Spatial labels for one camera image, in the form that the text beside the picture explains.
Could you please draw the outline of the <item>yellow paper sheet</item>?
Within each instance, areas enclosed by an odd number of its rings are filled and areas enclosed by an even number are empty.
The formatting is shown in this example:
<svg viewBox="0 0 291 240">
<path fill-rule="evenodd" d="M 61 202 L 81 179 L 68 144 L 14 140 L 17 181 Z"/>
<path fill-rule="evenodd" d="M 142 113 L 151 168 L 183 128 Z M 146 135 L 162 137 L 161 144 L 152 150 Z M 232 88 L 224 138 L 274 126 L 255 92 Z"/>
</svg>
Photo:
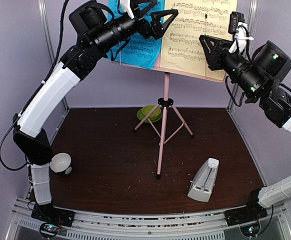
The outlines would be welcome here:
<svg viewBox="0 0 291 240">
<path fill-rule="evenodd" d="M 200 35 L 231 41 L 230 14 L 237 10 L 236 0 L 167 0 L 165 9 L 178 10 L 162 38 L 159 67 L 213 82 L 222 82 L 224 70 L 208 68 Z"/>
</svg>

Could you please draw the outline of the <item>blue sheet music paper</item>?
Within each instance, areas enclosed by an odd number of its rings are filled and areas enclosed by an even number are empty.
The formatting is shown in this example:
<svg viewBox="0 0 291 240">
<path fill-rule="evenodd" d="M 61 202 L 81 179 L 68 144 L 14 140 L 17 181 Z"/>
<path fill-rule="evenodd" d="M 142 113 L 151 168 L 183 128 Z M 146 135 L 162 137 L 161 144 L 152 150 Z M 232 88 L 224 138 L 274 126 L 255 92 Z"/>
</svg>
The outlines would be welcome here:
<svg viewBox="0 0 291 240">
<path fill-rule="evenodd" d="M 118 12 L 118 0 L 109 0 L 108 7 L 114 13 L 115 18 L 121 17 Z M 165 0 L 158 0 L 154 6 L 144 16 L 148 22 L 151 22 L 151 12 L 162 11 L 165 9 Z M 113 57 L 125 42 L 117 43 L 111 48 Z M 139 33 L 130 37 L 129 43 L 118 53 L 115 62 L 134 65 L 146 69 L 153 69 L 162 47 L 162 39 L 155 40 L 153 37 L 144 39 Z"/>
</svg>

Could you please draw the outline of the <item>pink music stand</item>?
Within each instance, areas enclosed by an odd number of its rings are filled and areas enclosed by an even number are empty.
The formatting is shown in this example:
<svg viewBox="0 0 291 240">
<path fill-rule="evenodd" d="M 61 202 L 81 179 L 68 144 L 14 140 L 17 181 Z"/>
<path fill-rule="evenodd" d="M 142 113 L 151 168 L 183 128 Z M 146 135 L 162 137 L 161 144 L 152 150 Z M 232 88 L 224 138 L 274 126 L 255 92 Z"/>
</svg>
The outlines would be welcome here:
<svg viewBox="0 0 291 240">
<path fill-rule="evenodd" d="M 170 77 L 171 74 L 176 75 L 176 76 L 181 76 L 181 77 L 189 77 L 189 78 L 194 78 L 198 79 L 200 81 L 210 81 L 212 83 L 218 83 L 218 84 L 223 84 L 225 81 L 224 80 L 218 80 L 213 77 L 209 76 L 202 76 L 194 73 L 186 73 L 183 71 L 179 70 L 174 70 L 174 69 L 168 69 L 164 67 L 160 67 L 161 65 L 161 56 L 158 56 L 157 59 L 155 60 L 154 66 L 151 69 L 152 71 L 158 72 L 158 73 L 163 73 L 164 74 L 164 90 L 163 90 L 163 97 L 159 98 L 157 100 L 157 104 L 153 106 L 153 108 L 150 109 L 150 111 L 144 115 L 144 118 L 140 120 L 140 122 L 133 128 L 133 131 L 137 131 L 140 126 L 144 122 L 150 123 L 151 126 L 153 126 L 153 122 L 151 120 L 151 115 L 157 110 L 161 109 L 160 111 L 160 116 L 161 116 L 161 130 L 158 131 L 155 126 L 152 128 L 155 130 L 157 133 L 160 142 L 159 142 L 159 153 L 158 153 L 158 161 L 157 161 L 157 168 L 156 168 L 156 179 L 159 180 L 161 178 L 161 171 L 162 171 L 162 160 L 163 160 L 163 151 L 164 151 L 164 145 L 183 127 L 186 128 L 190 136 L 193 138 L 194 133 L 180 114 L 179 110 L 177 107 L 174 105 L 174 100 L 169 98 L 169 92 L 170 92 Z M 181 121 L 181 125 L 168 137 L 166 138 L 166 127 L 167 127 L 167 117 L 168 117 L 168 109 L 172 108 L 174 113 L 177 115 L 179 120 Z"/>
</svg>

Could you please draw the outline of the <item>grey metronome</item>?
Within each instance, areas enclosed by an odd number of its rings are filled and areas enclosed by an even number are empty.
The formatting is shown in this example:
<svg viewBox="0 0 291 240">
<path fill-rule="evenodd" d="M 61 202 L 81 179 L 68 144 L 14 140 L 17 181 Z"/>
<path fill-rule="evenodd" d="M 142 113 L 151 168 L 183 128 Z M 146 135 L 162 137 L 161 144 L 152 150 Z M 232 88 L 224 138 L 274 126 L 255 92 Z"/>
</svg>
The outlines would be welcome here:
<svg viewBox="0 0 291 240">
<path fill-rule="evenodd" d="M 187 196 L 198 202 L 207 203 L 215 186 L 215 181 L 219 168 L 219 160 L 208 158 L 200 167 L 191 181 Z"/>
</svg>

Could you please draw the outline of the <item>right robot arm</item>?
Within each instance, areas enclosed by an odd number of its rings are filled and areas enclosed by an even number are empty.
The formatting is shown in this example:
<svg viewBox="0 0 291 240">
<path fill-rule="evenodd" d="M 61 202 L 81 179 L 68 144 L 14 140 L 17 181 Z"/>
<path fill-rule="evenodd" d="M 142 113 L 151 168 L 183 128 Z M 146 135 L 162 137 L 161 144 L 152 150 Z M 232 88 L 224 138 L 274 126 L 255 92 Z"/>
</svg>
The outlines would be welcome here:
<svg viewBox="0 0 291 240">
<path fill-rule="evenodd" d="M 229 40 L 201 35 L 199 37 L 208 68 L 224 70 L 246 95 L 247 103 L 259 102 L 265 116 L 278 128 L 291 133 L 291 96 L 282 84 L 291 70 L 291 59 L 277 45 L 267 41 L 248 60 L 232 51 Z"/>
</svg>

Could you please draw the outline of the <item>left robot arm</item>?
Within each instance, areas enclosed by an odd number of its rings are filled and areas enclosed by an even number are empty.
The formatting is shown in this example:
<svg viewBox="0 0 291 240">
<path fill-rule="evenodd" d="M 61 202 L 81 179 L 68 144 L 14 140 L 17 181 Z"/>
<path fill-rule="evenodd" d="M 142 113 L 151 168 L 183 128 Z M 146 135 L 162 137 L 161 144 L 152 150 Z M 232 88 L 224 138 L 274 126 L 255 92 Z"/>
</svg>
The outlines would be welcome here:
<svg viewBox="0 0 291 240">
<path fill-rule="evenodd" d="M 178 16 L 176 9 L 153 11 L 157 4 L 148 0 L 140 8 L 138 0 L 123 0 L 120 17 L 106 14 L 111 9 L 90 0 L 75 9 L 69 20 L 77 33 L 76 44 L 63 55 L 57 55 L 46 78 L 33 93 L 21 112 L 14 115 L 10 130 L 13 141 L 27 157 L 38 214 L 53 222 L 58 212 L 50 191 L 49 166 L 53 151 L 43 125 L 59 102 L 105 58 L 112 47 L 127 44 L 134 34 L 143 38 L 163 37 Z"/>
</svg>

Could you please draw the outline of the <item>green bowl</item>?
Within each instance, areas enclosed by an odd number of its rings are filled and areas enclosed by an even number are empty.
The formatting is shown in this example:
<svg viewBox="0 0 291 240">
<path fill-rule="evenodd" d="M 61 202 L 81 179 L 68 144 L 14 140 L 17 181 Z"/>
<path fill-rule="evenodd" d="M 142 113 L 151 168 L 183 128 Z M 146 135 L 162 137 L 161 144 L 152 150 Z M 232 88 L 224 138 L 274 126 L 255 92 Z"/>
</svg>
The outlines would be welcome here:
<svg viewBox="0 0 291 240">
<path fill-rule="evenodd" d="M 153 108 L 155 108 L 155 105 L 146 105 L 141 109 L 141 112 L 144 116 L 146 116 Z M 152 122 L 158 121 L 162 116 L 162 112 L 160 107 L 158 107 L 150 116 L 149 119 Z"/>
</svg>

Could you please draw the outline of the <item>white bowl dark outside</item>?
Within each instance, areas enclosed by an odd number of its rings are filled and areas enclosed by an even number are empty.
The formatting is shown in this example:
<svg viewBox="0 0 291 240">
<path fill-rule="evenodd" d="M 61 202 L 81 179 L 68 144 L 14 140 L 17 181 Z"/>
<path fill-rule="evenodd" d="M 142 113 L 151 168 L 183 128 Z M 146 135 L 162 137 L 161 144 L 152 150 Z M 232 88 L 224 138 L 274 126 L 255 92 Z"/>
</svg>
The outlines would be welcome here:
<svg viewBox="0 0 291 240">
<path fill-rule="evenodd" d="M 72 158 L 68 153 L 58 153 L 51 159 L 49 166 L 58 176 L 69 175 L 73 170 Z"/>
</svg>

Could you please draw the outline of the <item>right frame post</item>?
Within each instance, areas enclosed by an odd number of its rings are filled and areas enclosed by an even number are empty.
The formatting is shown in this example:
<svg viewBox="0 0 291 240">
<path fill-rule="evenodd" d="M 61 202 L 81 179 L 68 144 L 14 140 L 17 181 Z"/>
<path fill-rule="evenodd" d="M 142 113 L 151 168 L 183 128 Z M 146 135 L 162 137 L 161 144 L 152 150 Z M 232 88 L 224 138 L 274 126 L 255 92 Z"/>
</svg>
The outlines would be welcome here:
<svg viewBox="0 0 291 240">
<path fill-rule="evenodd" d="M 256 26 L 258 22 L 258 10 L 259 10 L 260 0 L 250 0 L 249 1 L 249 10 L 247 14 L 247 24 L 249 33 L 254 37 L 256 33 Z M 240 98 L 243 94 L 243 90 L 240 89 L 239 85 L 236 83 L 233 85 L 233 89 L 231 91 L 233 98 L 229 101 L 228 110 L 230 112 L 234 112 L 235 101 L 237 104 L 240 103 Z"/>
</svg>

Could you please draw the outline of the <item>frame post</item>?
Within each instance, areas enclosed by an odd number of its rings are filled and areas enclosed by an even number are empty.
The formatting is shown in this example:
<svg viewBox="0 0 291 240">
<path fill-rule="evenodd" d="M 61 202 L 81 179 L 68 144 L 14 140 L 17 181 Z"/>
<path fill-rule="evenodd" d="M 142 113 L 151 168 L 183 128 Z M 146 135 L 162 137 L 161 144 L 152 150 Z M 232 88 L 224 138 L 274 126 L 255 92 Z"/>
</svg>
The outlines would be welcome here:
<svg viewBox="0 0 291 240">
<path fill-rule="evenodd" d="M 260 0 L 250 0 L 249 1 L 249 10 L 247 14 L 247 24 L 249 33 L 254 37 L 256 33 L 256 26 L 258 22 L 258 10 L 259 10 Z M 240 103 L 240 98 L 243 94 L 243 90 L 240 89 L 239 85 L 236 83 L 233 85 L 233 89 L 231 91 L 233 98 L 229 101 L 228 110 L 230 112 L 234 112 L 235 101 L 237 104 Z"/>
<path fill-rule="evenodd" d="M 38 3 L 39 16 L 40 16 L 40 20 L 41 20 L 41 24 L 43 28 L 44 38 L 46 41 L 49 61 L 52 65 L 55 60 L 56 54 L 54 51 L 53 41 L 52 41 L 52 36 L 51 36 L 51 31 L 50 31 L 50 26 L 49 26 L 47 5 L 46 5 L 45 0 L 38 0 L 37 3 Z"/>
</svg>

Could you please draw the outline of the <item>left frame post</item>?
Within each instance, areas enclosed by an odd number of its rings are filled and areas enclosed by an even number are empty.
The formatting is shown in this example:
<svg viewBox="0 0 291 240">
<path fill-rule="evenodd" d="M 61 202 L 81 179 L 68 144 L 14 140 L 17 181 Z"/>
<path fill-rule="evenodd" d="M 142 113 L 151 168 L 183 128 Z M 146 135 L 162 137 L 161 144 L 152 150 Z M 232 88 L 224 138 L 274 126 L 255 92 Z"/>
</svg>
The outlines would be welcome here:
<svg viewBox="0 0 291 240">
<path fill-rule="evenodd" d="M 56 54 L 54 51 L 53 41 L 52 41 L 52 36 L 51 36 L 51 31 L 50 31 L 50 26 L 49 26 L 47 5 L 46 5 L 45 0 L 38 0 L 37 3 L 38 3 L 39 16 L 40 16 L 40 20 L 41 20 L 41 24 L 43 28 L 44 38 L 46 41 L 49 61 L 52 65 L 55 60 Z"/>
</svg>

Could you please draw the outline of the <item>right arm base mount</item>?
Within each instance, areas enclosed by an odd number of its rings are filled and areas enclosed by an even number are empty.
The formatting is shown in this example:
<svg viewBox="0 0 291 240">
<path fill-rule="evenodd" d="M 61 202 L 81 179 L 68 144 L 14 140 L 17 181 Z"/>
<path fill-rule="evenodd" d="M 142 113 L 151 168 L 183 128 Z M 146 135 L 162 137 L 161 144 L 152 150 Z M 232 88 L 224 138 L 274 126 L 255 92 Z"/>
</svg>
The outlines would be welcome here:
<svg viewBox="0 0 291 240">
<path fill-rule="evenodd" d="M 260 219 L 268 216 L 266 209 L 262 207 L 239 207 L 224 212 L 227 225 L 238 225 L 245 237 L 256 237 L 261 232 Z"/>
</svg>

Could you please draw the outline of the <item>aluminium front rail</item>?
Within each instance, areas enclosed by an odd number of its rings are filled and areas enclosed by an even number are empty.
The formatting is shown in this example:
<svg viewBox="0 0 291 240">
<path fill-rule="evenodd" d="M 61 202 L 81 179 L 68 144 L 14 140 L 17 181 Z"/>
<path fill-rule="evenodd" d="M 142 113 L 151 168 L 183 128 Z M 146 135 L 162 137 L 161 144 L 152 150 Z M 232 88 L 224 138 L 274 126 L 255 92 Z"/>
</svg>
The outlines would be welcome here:
<svg viewBox="0 0 291 240">
<path fill-rule="evenodd" d="M 179 214 L 111 214 L 75 210 L 71 226 L 62 226 L 54 240 L 249 240 L 248 229 L 258 226 L 256 240 L 291 240 L 290 218 L 284 204 L 268 216 L 229 225 L 225 209 Z"/>
</svg>

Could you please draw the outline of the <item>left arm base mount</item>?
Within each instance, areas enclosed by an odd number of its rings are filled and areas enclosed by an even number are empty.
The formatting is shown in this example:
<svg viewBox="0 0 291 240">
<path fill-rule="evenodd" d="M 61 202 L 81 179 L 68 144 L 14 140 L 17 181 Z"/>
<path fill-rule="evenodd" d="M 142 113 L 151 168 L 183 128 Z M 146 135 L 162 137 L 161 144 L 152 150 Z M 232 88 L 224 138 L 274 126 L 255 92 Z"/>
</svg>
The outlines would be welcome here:
<svg viewBox="0 0 291 240">
<path fill-rule="evenodd" d="M 74 221 L 75 212 L 54 208 L 52 212 L 44 213 L 37 207 L 32 211 L 31 217 L 42 221 L 39 225 L 39 233 L 43 238 L 51 239 L 65 231 L 65 227 L 71 227 Z"/>
</svg>

